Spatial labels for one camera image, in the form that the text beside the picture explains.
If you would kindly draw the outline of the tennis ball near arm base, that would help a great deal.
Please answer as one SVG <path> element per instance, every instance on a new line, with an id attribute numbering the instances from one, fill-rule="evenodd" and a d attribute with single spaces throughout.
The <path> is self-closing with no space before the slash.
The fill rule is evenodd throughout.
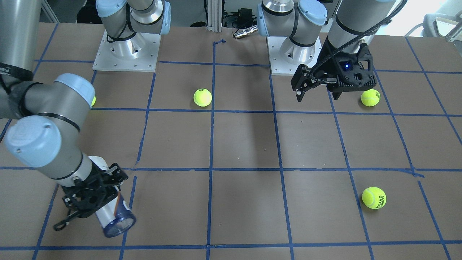
<path id="1" fill-rule="evenodd" d="M 375 89 L 364 91 L 360 96 L 361 103 L 367 107 L 373 107 L 380 102 L 381 94 Z"/>

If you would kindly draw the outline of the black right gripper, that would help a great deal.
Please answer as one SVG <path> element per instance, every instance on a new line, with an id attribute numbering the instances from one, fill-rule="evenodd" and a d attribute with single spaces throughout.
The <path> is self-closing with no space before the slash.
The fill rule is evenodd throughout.
<path id="1" fill-rule="evenodd" d="M 76 218 L 86 218 L 114 199 L 123 181 L 128 176 L 117 164 L 108 170 L 92 164 L 90 175 L 85 180 L 74 181 L 72 187 L 62 187 L 62 200 L 68 208 L 68 215 L 53 226 L 54 231 L 61 231 Z"/>

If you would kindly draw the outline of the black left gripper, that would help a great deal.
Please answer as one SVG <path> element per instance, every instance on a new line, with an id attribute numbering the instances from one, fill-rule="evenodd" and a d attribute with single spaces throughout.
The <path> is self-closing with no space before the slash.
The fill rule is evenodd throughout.
<path id="1" fill-rule="evenodd" d="M 373 58 L 366 43 L 359 44 L 357 53 L 340 51 L 323 63 L 314 72 L 316 81 L 326 84 L 327 90 L 332 92 L 337 100 L 343 92 L 367 91 L 375 87 L 376 79 L 373 75 Z M 311 69 L 300 64 L 291 79 L 292 90 L 301 102 L 305 93 L 315 88 L 310 76 Z"/>

